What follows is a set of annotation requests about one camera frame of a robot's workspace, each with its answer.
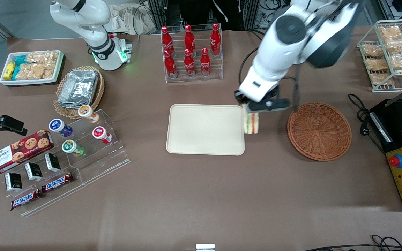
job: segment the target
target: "black box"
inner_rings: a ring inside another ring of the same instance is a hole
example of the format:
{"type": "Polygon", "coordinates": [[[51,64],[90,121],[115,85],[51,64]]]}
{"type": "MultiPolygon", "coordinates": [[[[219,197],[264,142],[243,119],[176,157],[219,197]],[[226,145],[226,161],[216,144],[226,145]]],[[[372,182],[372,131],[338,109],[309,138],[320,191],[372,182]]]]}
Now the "black box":
{"type": "Polygon", "coordinates": [[[26,170],[27,177],[32,181],[40,181],[43,178],[40,166],[34,163],[24,164],[24,169],[26,170]]]}
{"type": "Polygon", "coordinates": [[[44,158],[46,159],[46,165],[49,170],[51,170],[53,172],[58,172],[59,170],[61,170],[59,159],[56,155],[51,154],[51,153],[46,153],[44,158]]]}
{"type": "Polygon", "coordinates": [[[20,191],[23,189],[21,185],[21,174],[19,173],[6,173],[4,175],[6,180],[7,191],[20,191]]]}

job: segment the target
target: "brown wicker basket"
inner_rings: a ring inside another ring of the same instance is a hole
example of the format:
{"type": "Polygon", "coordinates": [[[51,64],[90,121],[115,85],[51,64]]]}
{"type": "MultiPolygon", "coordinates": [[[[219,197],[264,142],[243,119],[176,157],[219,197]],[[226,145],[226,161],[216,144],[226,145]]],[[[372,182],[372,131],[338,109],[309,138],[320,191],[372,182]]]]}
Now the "brown wicker basket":
{"type": "Polygon", "coordinates": [[[334,107],[312,102],[292,112],[287,124],[292,145],[304,156],[331,161],[344,155],[351,144],[351,128],[334,107]]]}
{"type": "MultiPolygon", "coordinates": [[[[105,81],[103,80],[102,74],[100,73],[99,70],[92,66],[80,66],[75,68],[74,70],[94,70],[99,74],[99,81],[97,82],[97,89],[96,93],[94,94],[94,100],[92,101],[92,109],[95,111],[96,107],[99,105],[100,100],[102,99],[103,95],[103,90],[105,88],[105,81]]],[[[60,96],[60,93],[63,89],[63,84],[66,82],[66,78],[69,73],[66,74],[66,76],[61,80],[59,87],[57,87],[57,91],[55,92],[57,94],[57,98],[60,96]]],[[[58,100],[54,100],[54,107],[57,113],[59,113],[62,116],[71,118],[71,119],[80,119],[81,117],[78,115],[78,109],[69,109],[69,108],[64,108],[59,104],[58,100]]]]}

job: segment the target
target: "walkers cookie box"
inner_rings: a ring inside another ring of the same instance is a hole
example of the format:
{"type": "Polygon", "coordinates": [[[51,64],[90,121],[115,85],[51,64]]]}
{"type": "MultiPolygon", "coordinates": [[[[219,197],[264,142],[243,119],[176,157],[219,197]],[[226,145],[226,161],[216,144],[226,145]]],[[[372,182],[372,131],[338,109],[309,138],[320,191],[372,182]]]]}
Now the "walkers cookie box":
{"type": "Polygon", "coordinates": [[[45,129],[0,150],[0,174],[54,147],[45,129]]]}

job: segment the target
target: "white tray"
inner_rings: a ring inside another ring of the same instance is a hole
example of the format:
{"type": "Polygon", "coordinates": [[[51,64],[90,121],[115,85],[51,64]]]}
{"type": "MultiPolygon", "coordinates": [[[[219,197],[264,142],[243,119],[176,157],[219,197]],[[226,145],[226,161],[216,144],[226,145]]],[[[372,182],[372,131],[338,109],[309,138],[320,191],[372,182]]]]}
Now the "white tray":
{"type": "Polygon", "coordinates": [[[5,86],[23,86],[23,85],[49,84],[49,83],[54,83],[55,81],[57,81],[57,78],[59,77],[59,73],[60,73],[61,64],[63,62],[63,53],[61,51],[53,51],[53,52],[57,52],[59,54],[59,56],[57,58],[57,63],[55,64],[54,74],[52,75],[52,78],[33,79],[33,80],[25,80],[25,81],[7,81],[3,78],[4,71],[7,68],[10,61],[15,61],[15,58],[17,56],[27,56],[27,54],[29,54],[31,52],[46,53],[48,51],[26,51],[26,52],[10,53],[7,56],[6,63],[4,65],[3,71],[1,73],[1,77],[0,77],[1,84],[5,85],[5,86]]]}
{"type": "Polygon", "coordinates": [[[174,154],[242,155],[243,117],[238,105],[175,104],[166,149],[174,154]]]}

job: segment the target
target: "red bottle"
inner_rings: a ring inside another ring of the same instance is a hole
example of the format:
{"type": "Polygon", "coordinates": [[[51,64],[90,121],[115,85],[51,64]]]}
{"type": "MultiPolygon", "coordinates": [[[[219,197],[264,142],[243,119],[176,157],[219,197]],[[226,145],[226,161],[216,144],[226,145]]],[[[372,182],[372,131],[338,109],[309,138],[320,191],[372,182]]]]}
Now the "red bottle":
{"type": "Polygon", "coordinates": [[[174,59],[172,58],[172,53],[170,52],[170,50],[165,50],[164,56],[164,64],[165,68],[167,69],[167,76],[169,76],[169,78],[177,78],[178,72],[176,70],[176,67],[174,66],[174,59]]]}
{"type": "Polygon", "coordinates": [[[192,27],[190,24],[185,26],[185,38],[184,38],[185,48],[190,50],[192,57],[196,57],[195,49],[195,36],[192,33],[192,27]]]}
{"type": "Polygon", "coordinates": [[[206,47],[202,48],[201,50],[201,74],[204,77],[208,77],[210,75],[210,57],[209,51],[206,47]]]}
{"type": "Polygon", "coordinates": [[[210,50],[212,56],[218,56],[221,53],[221,35],[219,32],[220,24],[214,23],[212,25],[212,34],[210,35],[210,50]]]}
{"type": "Polygon", "coordinates": [[[195,61],[189,49],[185,49],[184,54],[185,73],[189,78],[193,78],[195,76],[195,61]]]}
{"type": "Polygon", "coordinates": [[[162,31],[162,44],[164,45],[164,50],[169,50],[170,53],[173,55],[174,54],[173,40],[169,34],[167,26],[161,27],[161,31],[162,31]]]}

